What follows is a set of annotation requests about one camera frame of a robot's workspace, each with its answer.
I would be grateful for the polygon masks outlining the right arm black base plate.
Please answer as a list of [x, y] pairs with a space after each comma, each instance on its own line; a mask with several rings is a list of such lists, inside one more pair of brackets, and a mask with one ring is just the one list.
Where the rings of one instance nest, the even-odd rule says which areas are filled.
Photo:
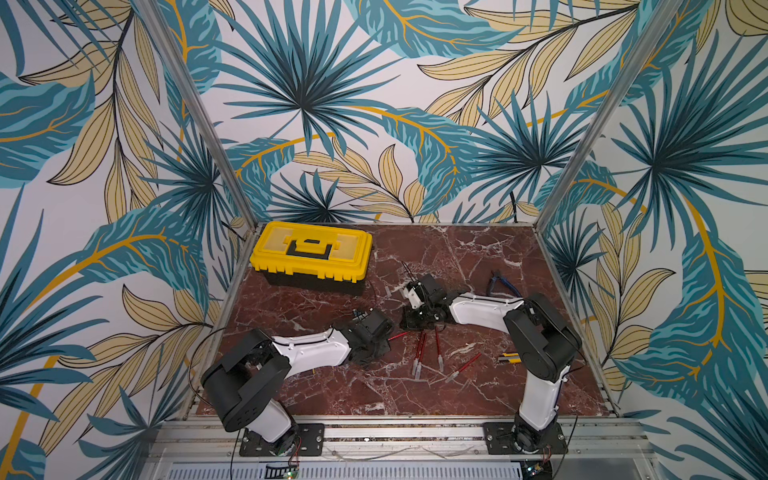
[[486, 422], [482, 429], [489, 455], [535, 456], [567, 452], [566, 436], [557, 421], [543, 430], [515, 422]]

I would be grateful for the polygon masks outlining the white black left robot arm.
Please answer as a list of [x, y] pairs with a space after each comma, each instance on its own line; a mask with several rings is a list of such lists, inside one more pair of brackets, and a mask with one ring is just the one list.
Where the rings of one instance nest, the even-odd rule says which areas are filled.
[[201, 385], [227, 432], [254, 434], [277, 455], [298, 445], [298, 424], [277, 401], [284, 381], [322, 367], [367, 366], [390, 351], [393, 322], [370, 310], [325, 331], [270, 336], [252, 329], [202, 375]]

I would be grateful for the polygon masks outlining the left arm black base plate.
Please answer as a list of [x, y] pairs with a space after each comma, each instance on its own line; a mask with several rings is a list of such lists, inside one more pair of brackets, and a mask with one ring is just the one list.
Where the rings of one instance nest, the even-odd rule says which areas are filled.
[[268, 442], [255, 431], [245, 429], [239, 447], [241, 457], [319, 457], [325, 440], [323, 423], [299, 423], [291, 426], [281, 437]]

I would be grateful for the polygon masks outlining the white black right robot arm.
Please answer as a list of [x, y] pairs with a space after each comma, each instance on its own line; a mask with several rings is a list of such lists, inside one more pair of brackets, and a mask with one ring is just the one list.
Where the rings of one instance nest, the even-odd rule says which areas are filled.
[[580, 353], [582, 340], [546, 296], [499, 298], [446, 290], [425, 275], [400, 288], [408, 305], [400, 327], [418, 331], [437, 324], [485, 327], [507, 334], [526, 368], [523, 400], [511, 431], [494, 438], [515, 453], [554, 448], [561, 434], [558, 400], [563, 382]]

